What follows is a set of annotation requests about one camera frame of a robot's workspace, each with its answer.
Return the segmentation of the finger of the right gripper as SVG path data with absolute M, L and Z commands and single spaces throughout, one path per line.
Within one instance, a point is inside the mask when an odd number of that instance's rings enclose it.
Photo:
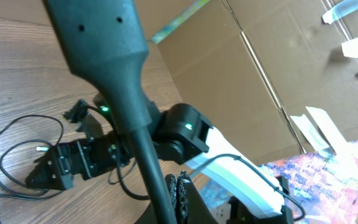
M 70 165 L 65 158 L 44 155 L 38 158 L 34 170 L 25 178 L 32 189 L 68 190 L 73 188 Z

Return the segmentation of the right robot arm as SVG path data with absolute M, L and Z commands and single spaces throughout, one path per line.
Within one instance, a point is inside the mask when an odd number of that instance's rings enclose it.
M 68 190 L 77 174 L 88 180 L 126 166 L 133 158 L 122 136 L 88 126 L 89 109 L 80 100 L 64 113 L 72 123 L 80 123 L 86 137 L 50 147 L 26 178 L 28 188 Z M 185 164 L 216 181 L 245 206 L 252 223 L 295 221 L 285 205 L 290 198 L 287 179 L 264 174 L 194 107 L 179 103 L 161 112 L 149 102 L 148 109 L 152 117 L 148 130 L 160 160 Z

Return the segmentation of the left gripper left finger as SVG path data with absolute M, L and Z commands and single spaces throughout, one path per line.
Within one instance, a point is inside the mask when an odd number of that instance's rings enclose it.
M 177 224 L 175 203 L 177 180 L 173 174 L 165 176 L 162 193 L 152 196 L 152 201 L 135 224 Z

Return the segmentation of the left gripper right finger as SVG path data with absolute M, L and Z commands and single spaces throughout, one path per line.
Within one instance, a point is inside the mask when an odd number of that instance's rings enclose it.
M 175 213 L 179 224 L 218 224 L 186 171 L 176 181 Z

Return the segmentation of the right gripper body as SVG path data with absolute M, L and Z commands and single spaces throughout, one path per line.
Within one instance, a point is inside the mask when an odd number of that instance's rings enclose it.
M 68 182 L 80 174 L 88 180 L 129 165 L 133 154 L 115 132 L 89 139 L 59 143 L 48 150 L 47 177 L 50 182 Z

